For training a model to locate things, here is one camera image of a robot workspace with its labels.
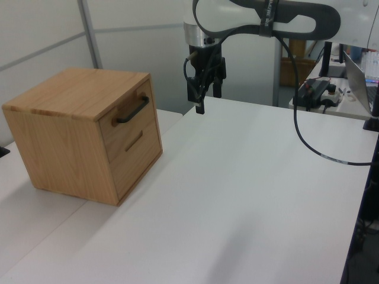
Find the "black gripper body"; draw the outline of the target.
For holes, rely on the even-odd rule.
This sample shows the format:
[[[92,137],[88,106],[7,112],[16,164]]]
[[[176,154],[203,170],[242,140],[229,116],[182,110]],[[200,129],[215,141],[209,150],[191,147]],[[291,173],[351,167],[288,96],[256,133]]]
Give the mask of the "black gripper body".
[[[198,84],[205,80],[206,84],[223,83],[226,78],[226,63],[219,44],[210,47],[189,46],[189,53],[197,52],[191,59]]]

